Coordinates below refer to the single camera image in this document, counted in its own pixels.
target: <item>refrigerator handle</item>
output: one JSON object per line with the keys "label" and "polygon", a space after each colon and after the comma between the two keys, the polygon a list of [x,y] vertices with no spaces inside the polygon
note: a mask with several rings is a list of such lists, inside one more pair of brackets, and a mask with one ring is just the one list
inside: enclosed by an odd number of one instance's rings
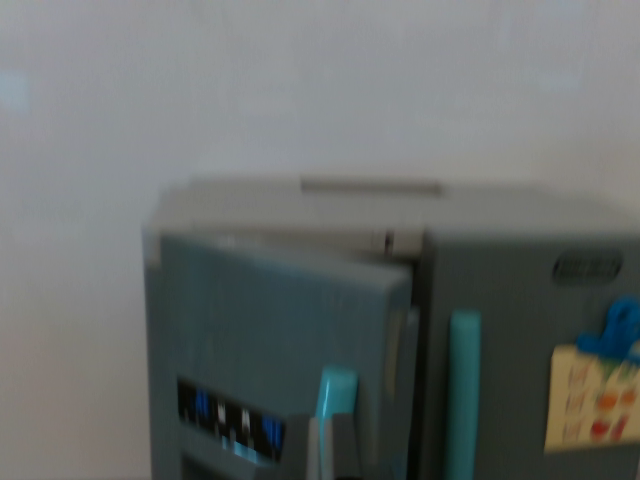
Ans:
{"label": "refrigerator handle", "polygon": [[479,312],[455,311],[449,337],[445,480],[473,480],[480,400]]}

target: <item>blue clip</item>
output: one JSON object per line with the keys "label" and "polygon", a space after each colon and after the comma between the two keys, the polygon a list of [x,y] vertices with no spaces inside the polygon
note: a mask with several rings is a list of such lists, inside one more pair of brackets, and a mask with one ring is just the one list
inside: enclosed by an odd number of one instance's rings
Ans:
{"label": "blue clip", "polygon": [[581,334],[578,350],[615,360],[626,360],[640,365],[640,353],[634,344],[640,340],[640,304],[635,298],[622,297],[607,313],[607,326],[602,337]]}

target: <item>refrigerator logo badge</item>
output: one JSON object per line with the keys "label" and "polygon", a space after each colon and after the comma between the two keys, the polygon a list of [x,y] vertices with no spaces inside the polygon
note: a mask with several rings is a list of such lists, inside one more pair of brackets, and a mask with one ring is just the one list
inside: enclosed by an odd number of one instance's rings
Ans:
{"label": "refrigerator logo badge", "polygon": [[615,250],[566,252],[553,266],[553,279],[568,285],[609,283],[621,269],[622,254]]}

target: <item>digital display panel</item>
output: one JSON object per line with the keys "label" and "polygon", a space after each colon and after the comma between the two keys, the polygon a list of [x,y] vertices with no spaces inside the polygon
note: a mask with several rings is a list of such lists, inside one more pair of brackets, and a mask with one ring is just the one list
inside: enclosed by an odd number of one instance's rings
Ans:
{"label": "digital display panel", "polygon": [[280,460],[285,434],[282,419],[218,395],[187,380],[178,380],[178,415],[231,445]]}

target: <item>paper note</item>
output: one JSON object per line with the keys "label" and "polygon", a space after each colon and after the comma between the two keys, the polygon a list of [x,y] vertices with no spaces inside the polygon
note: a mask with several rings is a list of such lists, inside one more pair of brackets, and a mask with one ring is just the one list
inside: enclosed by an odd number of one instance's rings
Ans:
{"label": "paper note", "polygon": [[640,443],[640,374],[629,362],[556,347],[545,452]]}

